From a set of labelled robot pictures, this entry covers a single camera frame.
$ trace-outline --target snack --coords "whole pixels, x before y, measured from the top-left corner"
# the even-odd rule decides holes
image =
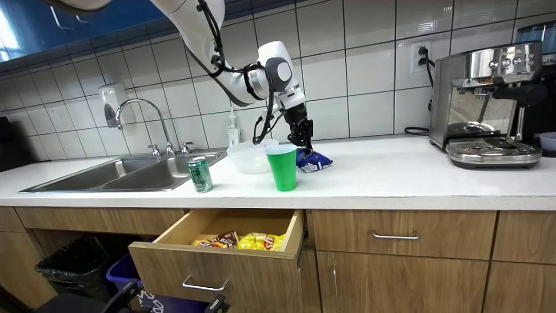
[[[267,233],[248,233],[240,238],[238,247],[241,250],[279,250],[283,243],[283,235],[267,235]]]
[[[201,235],[193,241],[194,247],[215,247],[215,248],[234,248],[236,243],[238,243],[236,231],[227,231],[222,235]]]

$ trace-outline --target blue bin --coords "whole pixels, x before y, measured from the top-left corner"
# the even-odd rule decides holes
[[[121,290],[128,281],[139,281],[139,275],[132,257],[127,254],[118,262],[114,262],[106,271],[106,280],[113,281],[118,290]],[[175,299],[175,297],[161,297],[153,295],[142,290],[142,283],[139,281],[139,304],[142,309],[151,309],[153,313],[203,313],[207,302],[196,302],[187,299]]]

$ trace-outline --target trash bin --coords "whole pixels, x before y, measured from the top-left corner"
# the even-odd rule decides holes
[[[128,254],[106,271],[106,280],[113,281],[120,290],[128,281],[137,280],[140,288],[137,295],[140,309],[149,309],[153,313],[203,313],[207,308],[207,302],[177,297],[161,297],[142,290],[142,283],[139,280],[135,264]]]
[[[106,269],[127,254],[132,240],[121,236],[81,236],[43,259],[35,269],[59,292],[109,301],[116,288],[104,278]]]

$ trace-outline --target open drawer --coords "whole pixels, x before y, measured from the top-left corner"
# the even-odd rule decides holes
[[[151,294],[198,301],[224,294],[236,308],[295,311],[302,228],[300,210],[189,210],[153,243],[132,243],[130,254]],[[274,252],[191,245],[201,235],[231,229],[285,235],[285,240]]]

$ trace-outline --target kitchen counter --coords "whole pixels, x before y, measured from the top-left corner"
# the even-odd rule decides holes
[[[0,207],[241,207],[241,208],[452,208],[556,210],[556,158],[533,168],[467,170],[429,144],[427,137],[377,137],[319,142],[333,167],[299,174],[295,191],[279,193],[271,174],[240,174],[224,158],[210,167],[215,188],[193,182],[142,193],[21,193],[101,162],[48,162],[0,172]]]

